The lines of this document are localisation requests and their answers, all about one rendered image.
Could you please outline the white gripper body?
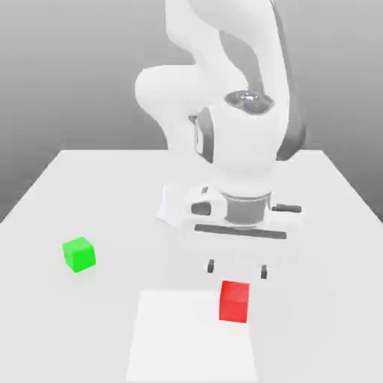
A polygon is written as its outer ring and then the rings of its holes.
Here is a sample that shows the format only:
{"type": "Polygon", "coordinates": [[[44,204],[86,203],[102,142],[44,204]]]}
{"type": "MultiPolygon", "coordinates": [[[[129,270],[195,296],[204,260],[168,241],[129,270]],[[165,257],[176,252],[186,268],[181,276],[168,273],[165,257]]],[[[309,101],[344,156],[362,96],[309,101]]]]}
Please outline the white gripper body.
{"type": "Polygon", "coordinates": [[[288,251],[289,237],[283,231],[214,224],[196,224],[191,231],[191,253],[201,259],[268,260],[288,251]]]}

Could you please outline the small green cube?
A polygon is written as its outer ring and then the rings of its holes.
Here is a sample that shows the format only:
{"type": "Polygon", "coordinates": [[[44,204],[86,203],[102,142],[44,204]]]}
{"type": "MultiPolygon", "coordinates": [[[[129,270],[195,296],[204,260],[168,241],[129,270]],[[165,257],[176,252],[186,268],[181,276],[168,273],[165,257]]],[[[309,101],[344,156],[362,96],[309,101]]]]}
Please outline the small green cube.
{"type": "Polygon", "coordinates": [[[96,265],[94,246],[85,237],[65,242],[62,248],[66,264],[75,273],[96,265]]]}

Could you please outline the small red cube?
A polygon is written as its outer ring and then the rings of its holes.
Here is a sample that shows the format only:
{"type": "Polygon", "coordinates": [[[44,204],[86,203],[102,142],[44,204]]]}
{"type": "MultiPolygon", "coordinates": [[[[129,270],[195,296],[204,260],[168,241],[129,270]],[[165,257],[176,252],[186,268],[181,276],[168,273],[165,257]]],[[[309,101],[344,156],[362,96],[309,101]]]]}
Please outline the small red cube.
{"type": "Polygon", "coordinates": [[[222,281],[219,301],[219,319],[221,321],[247,322],[249,290],[250,284],[222,281]]]}

